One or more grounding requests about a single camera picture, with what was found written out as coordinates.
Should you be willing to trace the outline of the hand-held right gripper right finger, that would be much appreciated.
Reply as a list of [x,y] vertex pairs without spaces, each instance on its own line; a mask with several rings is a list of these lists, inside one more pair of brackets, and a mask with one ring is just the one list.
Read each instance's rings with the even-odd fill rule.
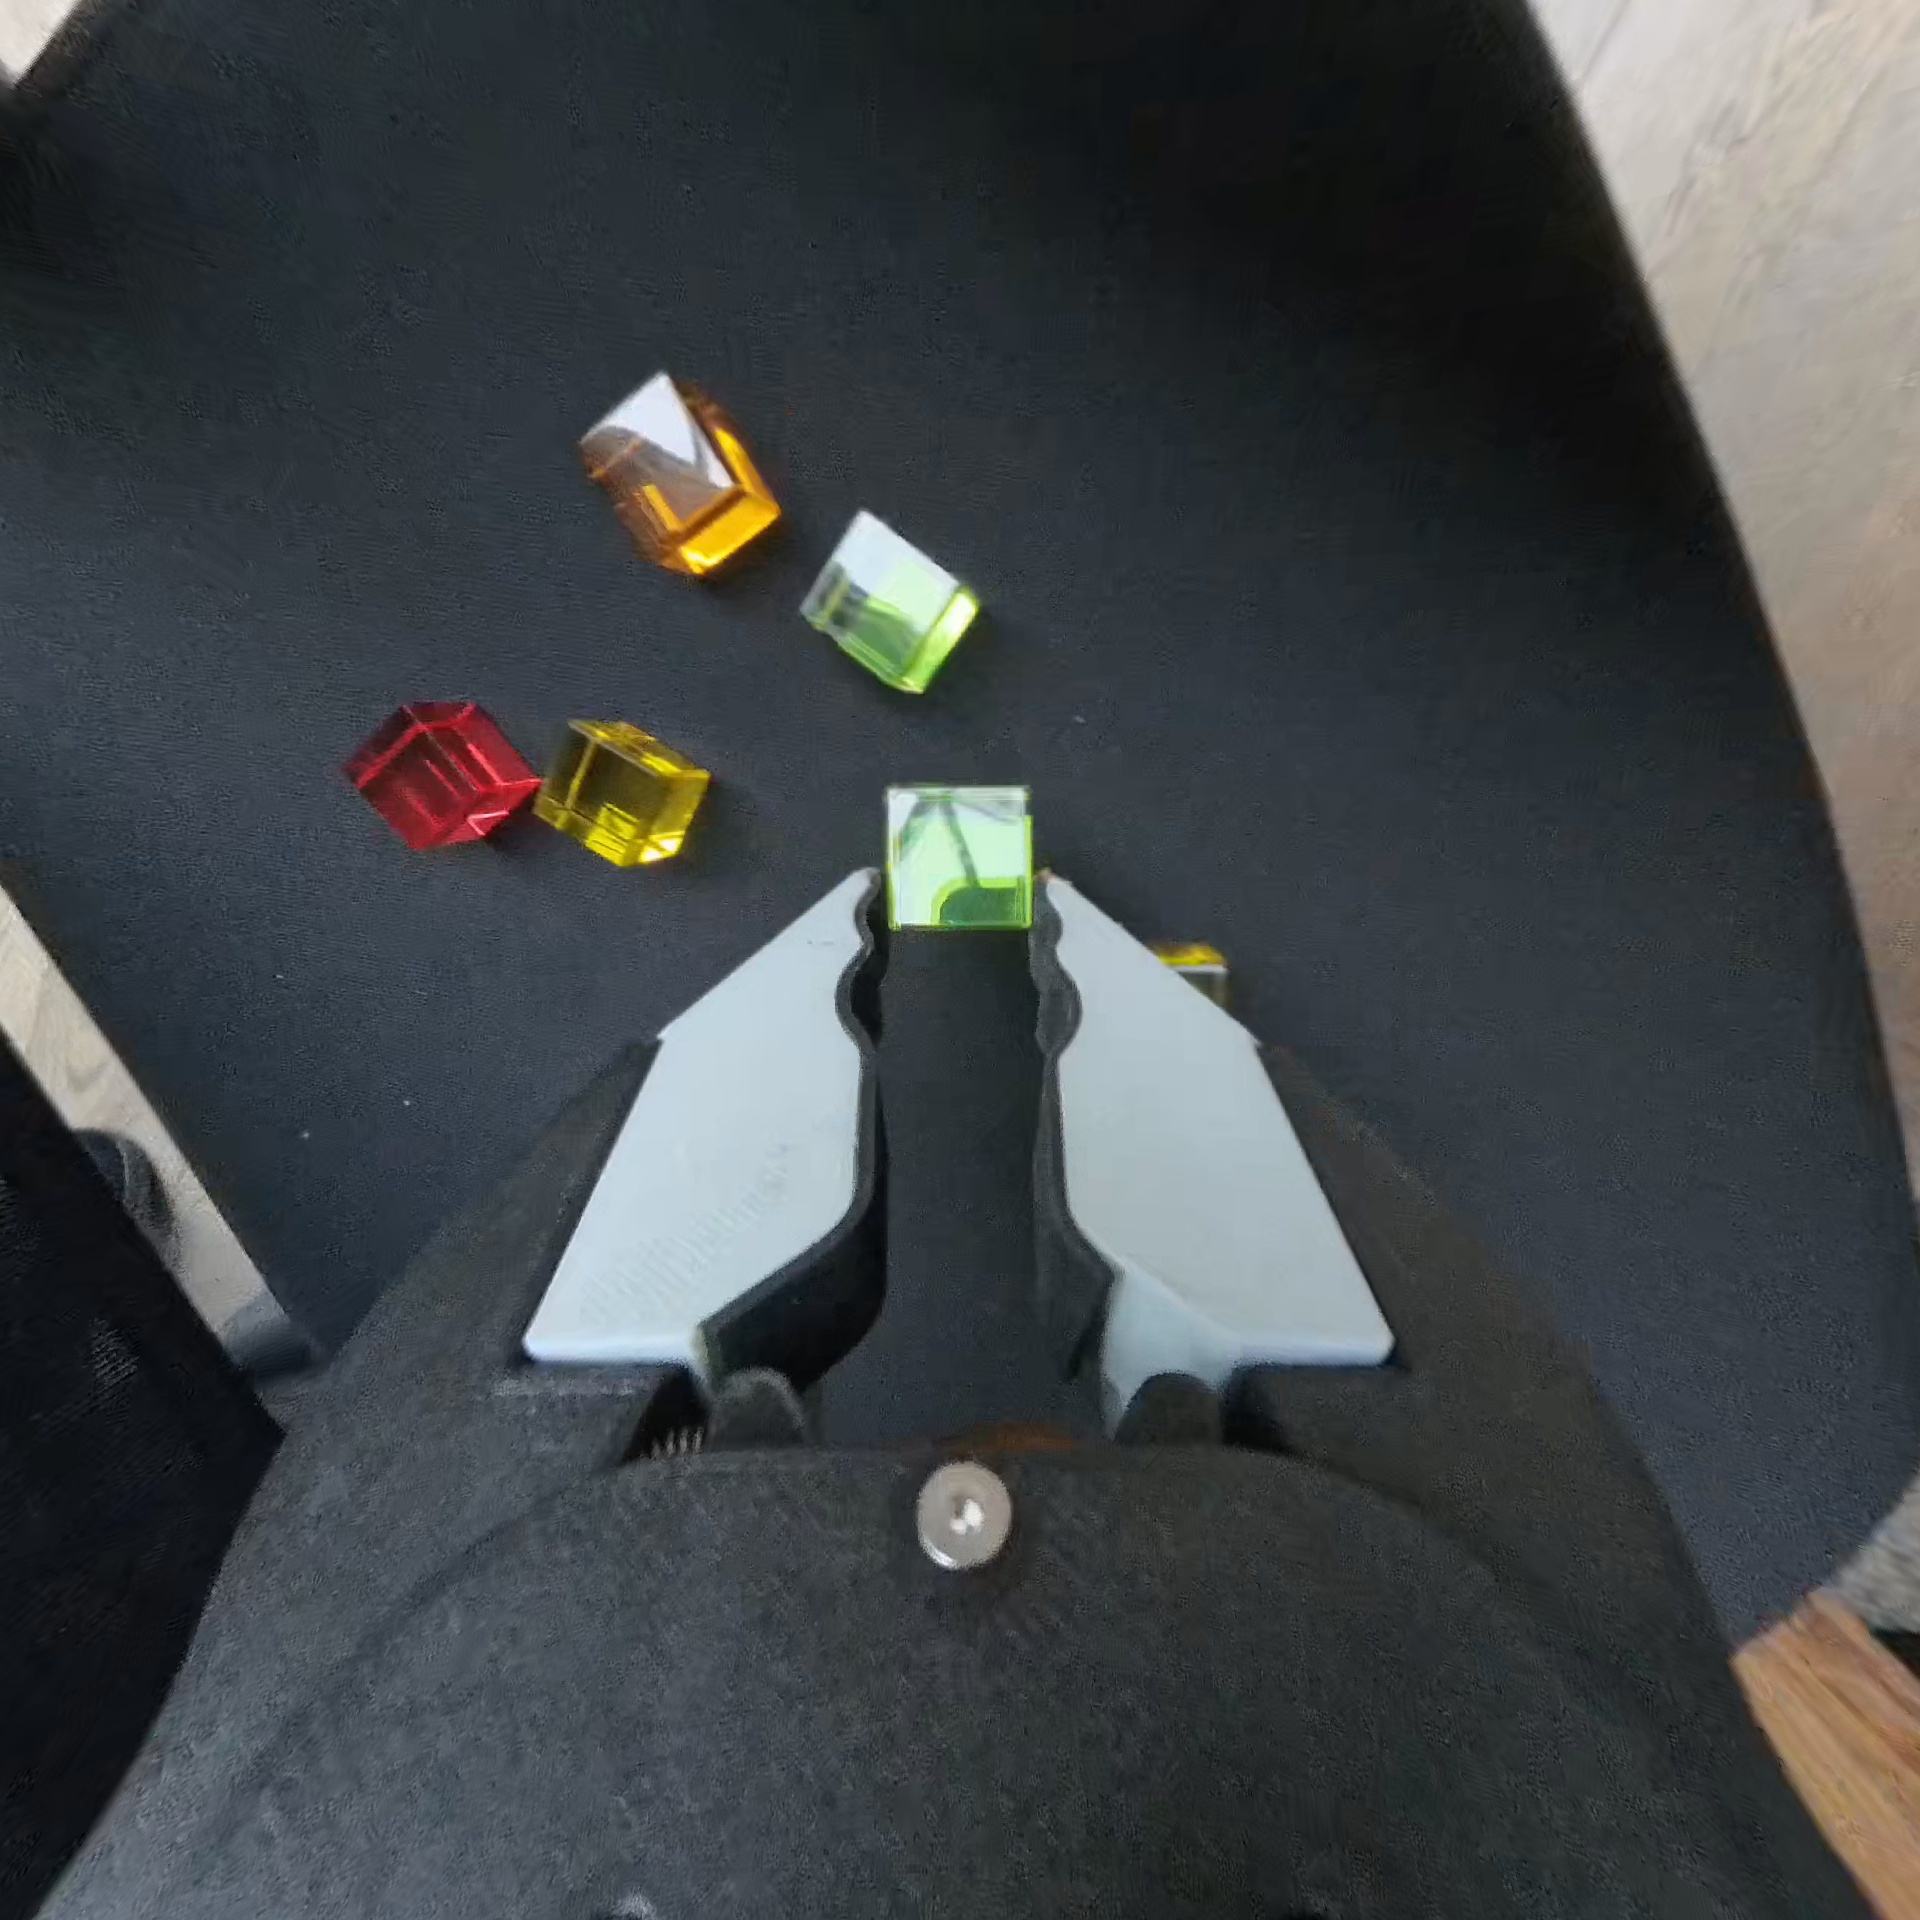
[[1152,1379],[1370,1370],[1396,1338],[1255,1036],[1074,883],[1035,886],[1039,1316],[1114,1434]]

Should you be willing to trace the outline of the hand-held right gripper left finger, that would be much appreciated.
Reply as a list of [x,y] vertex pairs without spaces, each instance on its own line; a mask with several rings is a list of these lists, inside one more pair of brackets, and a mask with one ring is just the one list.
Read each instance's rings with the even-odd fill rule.
[[524,1359],[750,1370],[809,1396],[885,1296],[885,1149],[868,977],[876,868],[670,1020],[565,1234]]

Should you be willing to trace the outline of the green transparent cube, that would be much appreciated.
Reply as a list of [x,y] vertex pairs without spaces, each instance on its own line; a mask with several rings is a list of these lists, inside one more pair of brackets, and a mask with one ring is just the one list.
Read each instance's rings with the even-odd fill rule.
[[887,786],[889,929],[1031,929],[1031,788],[1024,783]]
[[805,623],[883,685],[926,692],[981,611],[942,562],[859,509],[805,590]]

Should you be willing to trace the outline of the red transparent cube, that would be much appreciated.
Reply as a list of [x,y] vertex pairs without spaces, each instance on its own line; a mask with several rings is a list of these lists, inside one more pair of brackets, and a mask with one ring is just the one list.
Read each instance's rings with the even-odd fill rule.
[[487,840],[541,788],[474,701],[396,707],[344,759],[342,775],[411,851]]

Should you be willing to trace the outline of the orange transparent cube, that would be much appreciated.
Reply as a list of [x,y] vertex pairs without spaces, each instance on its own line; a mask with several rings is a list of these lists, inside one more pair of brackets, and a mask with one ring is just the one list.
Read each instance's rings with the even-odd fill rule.
[[683,577],[722,572],[781,516],[731,414],[665,370],[592,422],[578,459],[637,553]]

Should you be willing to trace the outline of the grey patterned rug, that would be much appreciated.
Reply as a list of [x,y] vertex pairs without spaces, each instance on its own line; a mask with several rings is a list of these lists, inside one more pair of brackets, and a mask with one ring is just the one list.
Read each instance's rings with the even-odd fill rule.
[[1918,1633],[1918,1508],[1903,1503],[1827,1581],[1875,1633]]

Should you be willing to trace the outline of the black office chair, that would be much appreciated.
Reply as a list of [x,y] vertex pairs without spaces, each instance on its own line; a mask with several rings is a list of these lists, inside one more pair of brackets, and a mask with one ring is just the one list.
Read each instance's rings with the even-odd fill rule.
[[[1870,1916],[1729,1668],[1916,1451],[1916,1236],[1812,755],[1520,3],[133,3],[4,161],[4,859],[291,1318],[287,1423],[4,1118],[4,1418],[165,1655],[46,1916]],[[694,579],[578,442],[781,509]],[[859,509],[981,611],[800,614]],[[713,777],[622,870],[342,775],[474,701]],[[1039,1316],[1033,929],[1207,942],[1394,1331]],[[885,1296],[815,1394],[520,1338],[659,1031],[857,868]]]

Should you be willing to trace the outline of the brown wooden table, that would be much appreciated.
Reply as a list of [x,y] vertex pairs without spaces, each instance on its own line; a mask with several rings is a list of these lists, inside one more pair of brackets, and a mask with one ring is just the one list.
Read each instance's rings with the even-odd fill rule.
[[1872,1912],[1918,1914],[1918,1679],[1840,1597],[1807,1596],[1737,1647],[1735,1677]]

